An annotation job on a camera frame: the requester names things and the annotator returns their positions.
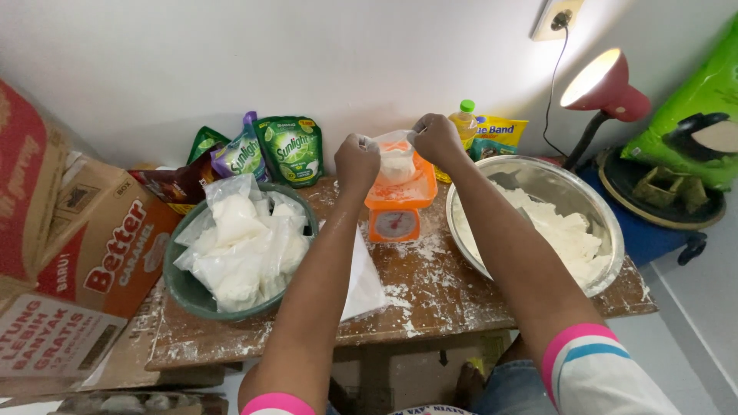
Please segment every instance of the lamp cord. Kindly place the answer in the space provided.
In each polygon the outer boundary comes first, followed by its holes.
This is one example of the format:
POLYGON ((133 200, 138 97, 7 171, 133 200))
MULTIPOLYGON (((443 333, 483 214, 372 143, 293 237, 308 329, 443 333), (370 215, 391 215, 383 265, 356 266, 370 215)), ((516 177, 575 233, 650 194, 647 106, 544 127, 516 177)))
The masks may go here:
POLYGON ((556 66, 553 68, 553 75, 551 76, 551 93, 548 96, 548 106, 546 107, 546 127, 543 129, 543 139, 546 141, 548 145, 550 145, 554 150, 558 151, 559 154, 561 154, 564 157, 568 157, 566 154, 564 154, 563 151, 559 150, 555 145, 551 144, 550 141, 548 141, 548 138, 546 138, 546 131, 548 131, 548 112, 551 110, 551 101, 554 100, 554 80, 556 79, 556 70, 559 68, 559 63, 561 62, 561 57, 564 56, 564 51, 566 50, 566 43, 569 42, 569 25, 567 24, 566 20, 562 23, 562 26, 564 27, 564 31, 566 32, 566 36, 564 37, 564 47, 561 48, 561 55, 559 55, 559 60, 556 61, 556 66))

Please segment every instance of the wall outlet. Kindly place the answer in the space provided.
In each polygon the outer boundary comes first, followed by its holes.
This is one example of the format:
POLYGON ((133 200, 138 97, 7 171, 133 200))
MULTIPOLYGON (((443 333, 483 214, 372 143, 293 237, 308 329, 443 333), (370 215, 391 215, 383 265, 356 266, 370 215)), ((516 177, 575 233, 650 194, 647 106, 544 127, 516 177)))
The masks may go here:
POLYGON ((567 16, 571 14, 568 25, 569 32, 571 32, 576 24, 576 17, 579 14, 579 10, 582 8, 582 3, 584 3, 584 0, 548 0, 546 7, 543 9, 543 13, 541 13, 541 18, 538 20, 538 25, 536 25, 536 29, 533 31, 531 39, 535 42, 563 39, 566 36, 566 31, 564 29, 554 30, 551 28, 551 24, 554 22, 554 17, 559 14, 559 12, 565 12, 567 16))

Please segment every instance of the black lamp arm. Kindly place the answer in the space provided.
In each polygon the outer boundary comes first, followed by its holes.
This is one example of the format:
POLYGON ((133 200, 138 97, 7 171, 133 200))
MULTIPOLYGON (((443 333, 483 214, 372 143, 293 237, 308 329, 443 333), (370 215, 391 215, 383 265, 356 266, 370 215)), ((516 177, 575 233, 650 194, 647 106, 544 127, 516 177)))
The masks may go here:
POLYGON ((574 168, 576 163, 582 157, 582 154, 584 154, 584 151, 586 151, 587 147, 590 146, 590 143, 595 137, 595 133, 597 132, 599 126, 601 126, 602 123, 604 123, 605 121, 611 120, 613 118, 613 116, 602 110, 595 114, 595 116, 592 117, 592 120, 590 120, 590 123, 587 124, 587 128, 585 128, 584 132, 582 133, 582 138, 579 139, 579 142, 571 151, 569 157, 567 157, 566 161, 562 165, 562 168, 564 168, 565 170, 571 170, 572 168, 574 168))

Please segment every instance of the red lamp shade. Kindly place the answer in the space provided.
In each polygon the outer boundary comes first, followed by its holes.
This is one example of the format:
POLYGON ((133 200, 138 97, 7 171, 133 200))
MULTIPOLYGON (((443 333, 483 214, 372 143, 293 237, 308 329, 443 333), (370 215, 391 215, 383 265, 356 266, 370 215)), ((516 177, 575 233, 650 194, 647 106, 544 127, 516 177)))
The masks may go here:
POLYGON ((625 122, 640 120, 651 110, 646 95, 628 84, 628 61, 619 48, 607 50, 574 78, 561 97, 566 109, 601 109, 625 122))

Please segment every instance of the hand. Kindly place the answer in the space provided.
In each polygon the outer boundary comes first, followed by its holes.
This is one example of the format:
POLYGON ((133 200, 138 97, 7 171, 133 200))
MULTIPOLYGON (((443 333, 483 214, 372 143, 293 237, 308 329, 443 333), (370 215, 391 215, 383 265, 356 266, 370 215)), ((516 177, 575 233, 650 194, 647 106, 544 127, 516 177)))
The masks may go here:
POLYGON ((333 157, 341 193, 364 199, 379 173, 379 146, 369 137, 349 134, 333 157))
POLYGON ((461 144, 456 126, 440 114, 425 114, 413 126, 418 133, 408 137, 420 157, 428 160, 447 174, 459 161, 470 160, 461 144))

